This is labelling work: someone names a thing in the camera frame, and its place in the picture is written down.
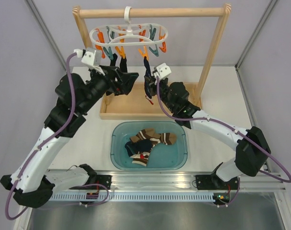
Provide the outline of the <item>navy patterned sock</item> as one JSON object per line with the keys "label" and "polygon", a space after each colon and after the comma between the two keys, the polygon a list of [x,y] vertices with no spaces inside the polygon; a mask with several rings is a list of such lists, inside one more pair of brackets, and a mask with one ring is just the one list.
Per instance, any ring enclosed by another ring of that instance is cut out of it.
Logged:
{"label": "navy patterned sock", "polygon": [[152,148],[153,144],[149,139],[144,139],[137,142],[129,141],[125,144],[125,149],[127,150],[128,156],[130,157],[135,154],[150,152]]}
{"label": "navy patterned sock", "polygon": [[[150,68],[150,64],[149,64],[149,61],[147,60],[147,57],[144,57],[143,58],[143,64],[144,64],[144,67],[146,69],[145,71],[145,75],[144,76],[152,76],[151,75],[151,68]],[[147,97],[145,95],[146,99],[151,103],[151,105],[154,105],[153,101],[152,101],[152,97]]]}

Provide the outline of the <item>brown striped sock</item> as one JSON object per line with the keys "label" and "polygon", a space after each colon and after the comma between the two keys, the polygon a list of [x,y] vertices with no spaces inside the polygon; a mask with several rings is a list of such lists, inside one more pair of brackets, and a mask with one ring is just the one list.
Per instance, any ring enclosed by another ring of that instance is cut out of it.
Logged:
{"label": "brown striped sock", "polygon": [[147,166],[149,155],[152,149],[160,143],[161,135],[155,132],[153,128],[147,128],[139,131],[135,136],[130,137],[132,147],[131,158],[133,164]]}
{"label": "brown striped sock", "polygon": [[152,145],[165,144],[173,145],[177,141],[177,136],[174,133],[156,133],[154,128],[143,129],[138,133],[140,139],[149,140]]}

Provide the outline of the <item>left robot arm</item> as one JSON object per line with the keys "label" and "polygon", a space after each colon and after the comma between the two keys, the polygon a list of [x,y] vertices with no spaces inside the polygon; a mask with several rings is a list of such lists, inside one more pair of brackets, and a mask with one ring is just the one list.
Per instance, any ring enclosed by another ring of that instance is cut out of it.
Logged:
{"label": "left robot arm", "polygon": [[102,66],[103,73],[90,70],[90,80],[72,73],[61,78],[55,92],[56,106],[51,110],[40,137],[20,168],[11,175],[2,176],[0,183],[10,191],[21,206],[39,208],[53,194],[71,188],[96,188],[97,173],[88,164],[56,175],[47,175],[59,151],[74,137],[85,123],[88,111],[105,94],[128,95],[138,78],[115,66]]}

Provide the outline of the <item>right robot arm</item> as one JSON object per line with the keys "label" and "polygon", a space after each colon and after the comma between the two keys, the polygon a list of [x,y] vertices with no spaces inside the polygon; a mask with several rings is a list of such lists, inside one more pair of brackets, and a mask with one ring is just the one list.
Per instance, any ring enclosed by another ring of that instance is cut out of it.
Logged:
{"label": "right robot arm", "polygon": [[260,172],[271,153],[261,129],[232,126],[210,116],[188,100],[189,93],[182,82],[168,84],[168,79],[157,82],[154,76],[145,76],[144,89],[149,98],[160,99],[168,109],[166,114],[180,126],[203,132],[235,151],[234,158],[220,163],[211,173],[213,187],[221,189],[235,177],[254,177]]}

